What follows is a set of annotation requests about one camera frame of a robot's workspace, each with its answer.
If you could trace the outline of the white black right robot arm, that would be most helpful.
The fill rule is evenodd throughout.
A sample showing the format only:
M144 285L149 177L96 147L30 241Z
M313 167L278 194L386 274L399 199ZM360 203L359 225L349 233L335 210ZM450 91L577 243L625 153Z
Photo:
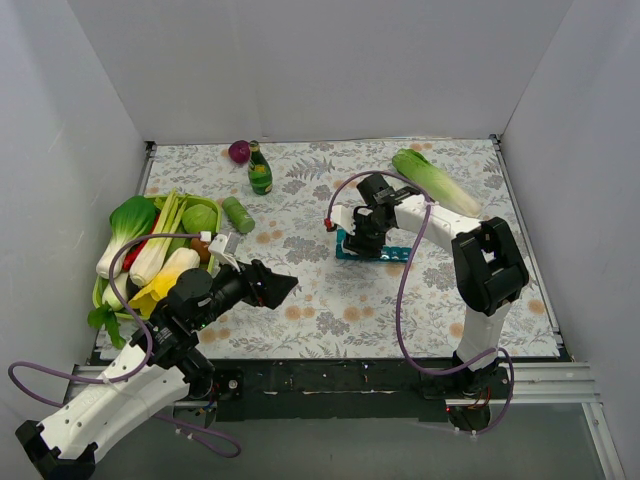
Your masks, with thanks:
M421 377L423 392L473 395L488 390L505 352L500 335L510 308L529 282L529 272L508 223L494 217L480 221L440 206L413 182L393 188L390 173L356 175L363 205L329 203L325 227L344 234L342 250L358 259L379 260L387 233L398 229L428 240L452 258L458 292L465 307L463 335L451 367L434 370L405 359Z

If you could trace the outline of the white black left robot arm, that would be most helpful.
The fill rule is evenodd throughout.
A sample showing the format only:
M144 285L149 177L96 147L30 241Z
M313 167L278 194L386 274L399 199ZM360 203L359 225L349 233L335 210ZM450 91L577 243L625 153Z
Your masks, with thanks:
M244 302L276 309L297 286L293 276L261 261L224 265L217 275L193 268L180 274L155 307L147 330L71 401L40 422L20 425L16 437L44 479L88 479L124 436L183 398L206 398L214 366L201 354L198 333Z

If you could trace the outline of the teal weekly pill organizer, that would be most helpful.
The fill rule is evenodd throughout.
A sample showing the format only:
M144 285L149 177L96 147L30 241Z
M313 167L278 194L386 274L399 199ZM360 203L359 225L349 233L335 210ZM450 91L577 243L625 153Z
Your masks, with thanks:
M384 246L379 257L364 257L345 249L347 233L339 228L336 231L336 258L340 260L358 260L382 263L406 263L411 252L410 247Z

